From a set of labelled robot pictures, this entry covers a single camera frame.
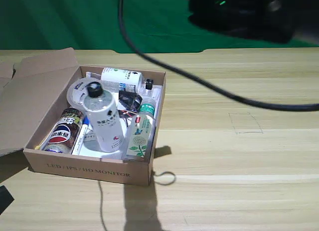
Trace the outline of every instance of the green backdrop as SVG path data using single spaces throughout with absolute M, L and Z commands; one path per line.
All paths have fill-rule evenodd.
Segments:
M 0 49 L 113 49 L 131 52 L 121 38 L 117 0 L 0 0 Z M 187 21 L 187 0 L 125 0 L 134 43 L 148 53 L 208 48 L 309 47 L 229 38 Z

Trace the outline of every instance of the soda can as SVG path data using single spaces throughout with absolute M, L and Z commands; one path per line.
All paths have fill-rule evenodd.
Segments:
M 65 109 L 44 150 L 71 154 L 83 120 L 84 114 L 81 111 L 75 108 Z

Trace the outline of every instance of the black cable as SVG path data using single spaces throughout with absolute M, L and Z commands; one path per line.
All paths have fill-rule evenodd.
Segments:
M 179 69 L 177 67 L 171 66 L 169 64 L 163 63 L 155 58 L 152 58 L 143 52 L 141 52 L 134 43 L 130 40 L 125 26 L 124 26 L 124 21 L 123 21 L 123 3 L 124 0 L 119 0 L 118 4 L 118 22 L 119 22 L 119 27 L 120 27 L 120 32 L 127 43 L 127 45 L 140 57 L 144 58 L 145 60 L 156 64 L 162 68 L 168 69 L 172 72 L 175 72 L 177 74 L 180 74 L 188 79 L 193 80 L 196 83 L 199 83 L 210 90 L 213 90 L 227 98 L 230 98 L 234 101 L 237 101 L 239 103 L 243 103 L 249 106 L 257 107 L 257 108 L 263 108 L 263 109 L 269 109 L 269 110 L 276 110 L 276 111 L 287 111 L 287 112 L 313 112 L 313 111 L 319 111 L 319 104 L 304 104 L 304 105 L 284 105 L 284 104 L 272 104 L 272 103 L 264 103 L 264 102 L 259 102 L 256 100 L 248 99 L 245 97 L 238 96 L 236 94 L 233 94 L 231 92 L 228 92 L 214 84 L 209 83 L 208 81 L 205 81 L 201 79 L 200 77 L 188 73 L 182 69 Z

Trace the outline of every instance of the wooden table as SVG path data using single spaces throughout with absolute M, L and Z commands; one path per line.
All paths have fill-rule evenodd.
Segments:
M 42 52 L 0 51 L 0 61 Z M 134 54 L 77 56 L 80 64 L 161 70 Z M 319 102 L 318 48 L 154 56 L 243 96 Z M 155 173 L 171 173 L 148 188 L 32 173 L 21 153 L 0 159 L 15 198 L 0 230 L 319 230 L 318 112 L 247 107 L 168 72 L 157 147 Z M 163 185 L 172 174 L 176 181 Z

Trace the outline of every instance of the white plastic lid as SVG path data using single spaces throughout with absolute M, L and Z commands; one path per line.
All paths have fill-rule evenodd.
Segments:
M 86 86 L 91 82 L 100 82 L 100 80 L 96 78 L 82 78 L 69 87 L 66 98 L 72 107 L 82 112 L 85 111 L 83 101 L 88 94 Z

